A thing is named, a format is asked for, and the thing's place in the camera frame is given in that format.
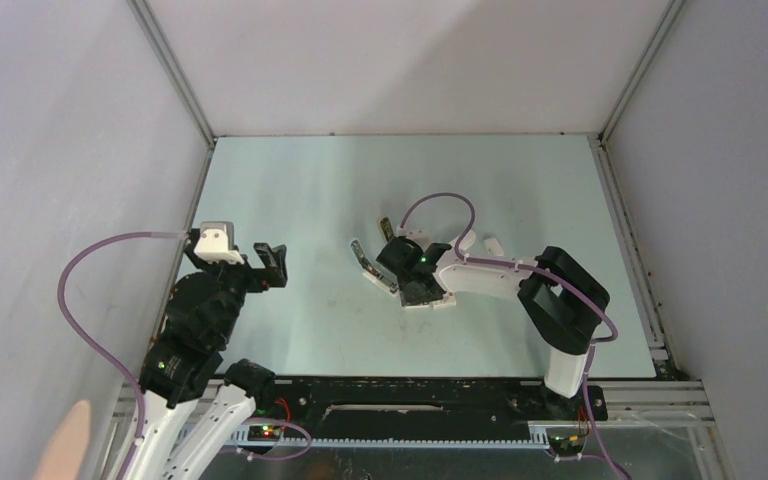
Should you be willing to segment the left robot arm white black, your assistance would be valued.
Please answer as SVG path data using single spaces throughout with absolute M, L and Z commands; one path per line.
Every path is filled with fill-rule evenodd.
M 129 428 L 136 441 L 118 454 L 110 478 L 197 479 L 244 420 L 274 408 L 274 373 L 242 359 L 224 374 L 196 426 L 178 437 L 223 362 L 247 295 L 287 284 L 286 247 L 257 243 L 254 250 L 260 268 L 235 246 L 208 251 L 189 241 L 185 247 L 196 270 L 172 288 L 165 327 L 138 378 L 143 406 Z

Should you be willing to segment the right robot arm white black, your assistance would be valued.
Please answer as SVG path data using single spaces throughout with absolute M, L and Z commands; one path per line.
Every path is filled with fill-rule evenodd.
M 565 250 L 548 246 L 533 259 L 502 259 L 471 255 L 453 244 L 422 246 L 397 236 L 376 261 L 395 276 L 410 306 L 439 303 L 458 293 L 520 303 L 549 348 L 543 408 L 566 418 L 580 407 L 594 333 L 609 323 L 610 294 Z

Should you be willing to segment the beige white stapler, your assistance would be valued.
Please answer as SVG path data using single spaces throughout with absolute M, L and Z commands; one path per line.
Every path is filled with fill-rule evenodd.
M 393 225 L 388 217 L 381 217 L 378 221 L 378 225 L 382 237 L 386 243 L 389 243 L 396 237 L 395 229 L 393 228 Z

